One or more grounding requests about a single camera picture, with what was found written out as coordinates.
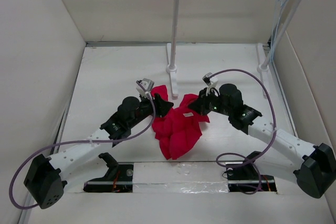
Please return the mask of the red t shirt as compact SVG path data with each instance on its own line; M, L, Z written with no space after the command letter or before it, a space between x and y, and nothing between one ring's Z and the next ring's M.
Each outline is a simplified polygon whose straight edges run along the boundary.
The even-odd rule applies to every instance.
M177 108L170 109L163 118L155 118L152 130L166 160L176 160L189 152L202 136L200 124L210 122L207 115L187 107L197 98L196 94L186 94Z

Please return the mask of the blue wire hanger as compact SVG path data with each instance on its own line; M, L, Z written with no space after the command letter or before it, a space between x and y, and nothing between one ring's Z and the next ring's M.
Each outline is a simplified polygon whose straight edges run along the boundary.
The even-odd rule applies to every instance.
M274 7L274 16L272 20L272 31L271 36L269 38L268 44L270 48L270 62L273 62L274 60L274 53L275 53L275 40L277 38L278 28L280 25L280 20L282 17L282 14L284 12L284 9L287 5L287 2L289 0L275 0L275 7Z

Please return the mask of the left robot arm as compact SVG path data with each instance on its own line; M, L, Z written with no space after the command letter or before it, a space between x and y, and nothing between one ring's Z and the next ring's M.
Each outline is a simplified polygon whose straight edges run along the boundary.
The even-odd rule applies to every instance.
M131 130L148 116L162 118L168 114L173 103L164 100L158 93L153 100L126 97L117 111L89 137L88 143L72 147L45 157L37 155L31 162L24 185L41 209L55 204L64 194L67 178L78 166L94 157L105 159L99 174L105 180L117 175L117 162L108 151L131 135Z

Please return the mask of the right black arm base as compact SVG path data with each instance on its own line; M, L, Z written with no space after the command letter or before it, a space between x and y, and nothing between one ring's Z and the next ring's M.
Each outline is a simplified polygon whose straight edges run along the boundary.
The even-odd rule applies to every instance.
M259 185L259 175L252 164L238 168L227 168L222 176L227 179L230 193L251 194ZM277 192L273 176L261 174L260 192Z

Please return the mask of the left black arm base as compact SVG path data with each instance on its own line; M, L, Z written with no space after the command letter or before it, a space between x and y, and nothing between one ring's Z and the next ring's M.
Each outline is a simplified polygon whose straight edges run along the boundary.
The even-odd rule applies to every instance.
M109 153L98 156L108 168L104 176L93 178L83 185L86 193L132 193L133 163L118 163Z

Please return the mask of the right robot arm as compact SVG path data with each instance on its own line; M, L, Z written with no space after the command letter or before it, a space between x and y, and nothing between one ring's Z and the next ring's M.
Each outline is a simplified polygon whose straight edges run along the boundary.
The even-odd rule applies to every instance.
M188 108L200 115L216 112L228 116L229 123L237 130L270 144L273 149L289 161L272 164L251 160L242 166L243 174L255 178L261 173L281 177L296 183L300 189L313 198L321 198L335 182L335 155L330 146L319 146L305 142L274 124L262 114L245 105L242 93L233 84L224 84L219 91L210 94L206 89Z

